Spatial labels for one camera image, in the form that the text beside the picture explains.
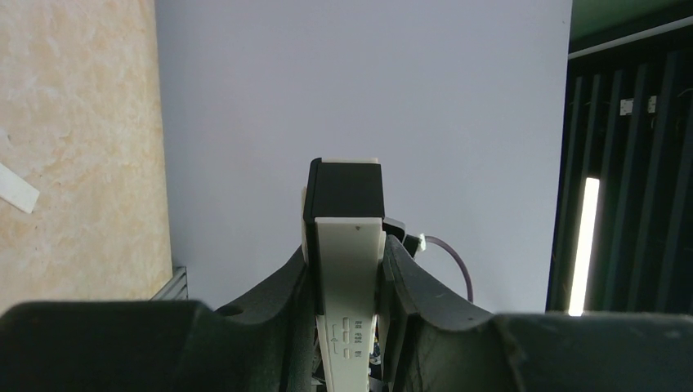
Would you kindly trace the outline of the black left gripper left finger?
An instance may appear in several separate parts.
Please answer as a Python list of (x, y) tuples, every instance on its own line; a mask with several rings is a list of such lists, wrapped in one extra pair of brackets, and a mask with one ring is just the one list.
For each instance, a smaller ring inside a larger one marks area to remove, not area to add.
[(301, 252), (217, 310), (199, 301), (29, 302), (1, 318), (4, 391), (307, 391)]

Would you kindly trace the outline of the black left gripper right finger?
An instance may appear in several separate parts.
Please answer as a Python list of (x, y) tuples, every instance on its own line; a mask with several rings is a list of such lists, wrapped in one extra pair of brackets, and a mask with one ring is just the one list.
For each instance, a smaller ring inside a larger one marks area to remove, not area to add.
[(492, 314), (386, 240), (382, 375), (392, 391), (689, 391), (692, 318)]

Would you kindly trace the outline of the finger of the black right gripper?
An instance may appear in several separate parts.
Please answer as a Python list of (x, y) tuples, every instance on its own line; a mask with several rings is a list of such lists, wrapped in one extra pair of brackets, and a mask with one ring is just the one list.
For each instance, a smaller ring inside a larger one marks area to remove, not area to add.
[(405, 242), (406, 229), (403, 222), (385, 217), (382, 221), (382, 229), (387, 235), (394, 236), (400, 243)]

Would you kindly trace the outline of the long white remote control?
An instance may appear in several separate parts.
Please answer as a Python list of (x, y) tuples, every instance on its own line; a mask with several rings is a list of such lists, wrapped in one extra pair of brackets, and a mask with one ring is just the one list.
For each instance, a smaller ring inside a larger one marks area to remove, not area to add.
[(369, 390), (384, 218), (377, 159), (311, 161), (303, 197), (302, 249), (315, 288), (329, 391)]

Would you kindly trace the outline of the white remote battery cover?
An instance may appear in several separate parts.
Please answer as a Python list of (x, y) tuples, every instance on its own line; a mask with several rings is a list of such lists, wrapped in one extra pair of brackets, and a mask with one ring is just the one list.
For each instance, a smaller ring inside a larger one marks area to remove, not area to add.
[(1, 164), (1, 199), (18, 210), (31, 214), (40, 192), (23, 178)]

